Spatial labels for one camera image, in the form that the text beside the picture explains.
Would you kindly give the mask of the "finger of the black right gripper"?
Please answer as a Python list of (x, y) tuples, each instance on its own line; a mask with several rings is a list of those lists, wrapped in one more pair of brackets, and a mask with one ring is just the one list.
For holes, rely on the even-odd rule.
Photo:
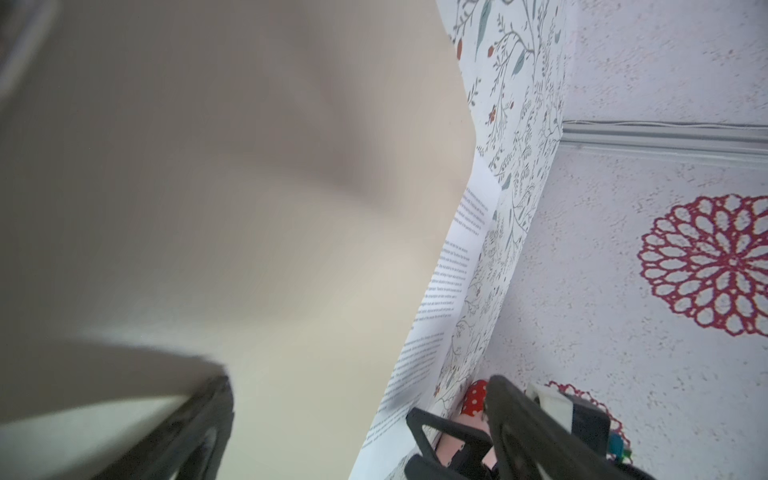
[(413, 408), (406, 425), (420, 452), (406, 468), (407, 475), (445, 479), (497, 479), (496, 456), (482, 407), (462, 407), (453, 419)]

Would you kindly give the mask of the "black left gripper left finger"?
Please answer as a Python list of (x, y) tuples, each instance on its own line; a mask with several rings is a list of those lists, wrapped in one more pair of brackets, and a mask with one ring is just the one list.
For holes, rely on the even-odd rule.
[(97, 479), (214, 479), (231, 436), (234, 395), (227, 376), (210, 378)]

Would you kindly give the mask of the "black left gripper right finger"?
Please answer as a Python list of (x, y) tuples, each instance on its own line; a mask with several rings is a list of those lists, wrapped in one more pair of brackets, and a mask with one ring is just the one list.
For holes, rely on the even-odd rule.
[(506, 378), (487, 384), (485, 410), (502, 479), (628, 479)]

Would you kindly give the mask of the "white printed text sheet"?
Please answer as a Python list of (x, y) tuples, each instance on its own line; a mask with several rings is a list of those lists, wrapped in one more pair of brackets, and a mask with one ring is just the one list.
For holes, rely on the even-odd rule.
[(425, 409), (432, 404), (440, 370), (460, 320), (500, 192), (498, 181), (487, 163), (476, 157), (437, 266), (350, 479), (384, 479), (414, 448), (406, 416), (414, 408)]

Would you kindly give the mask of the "beige manila folder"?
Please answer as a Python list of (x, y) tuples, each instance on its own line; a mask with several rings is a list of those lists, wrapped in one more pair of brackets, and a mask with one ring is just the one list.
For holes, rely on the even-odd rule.
[(1, 475), (208, 377), (222, 479), (347, 478), (473, 163), (433, 1), (64, 1), (1, 116)]

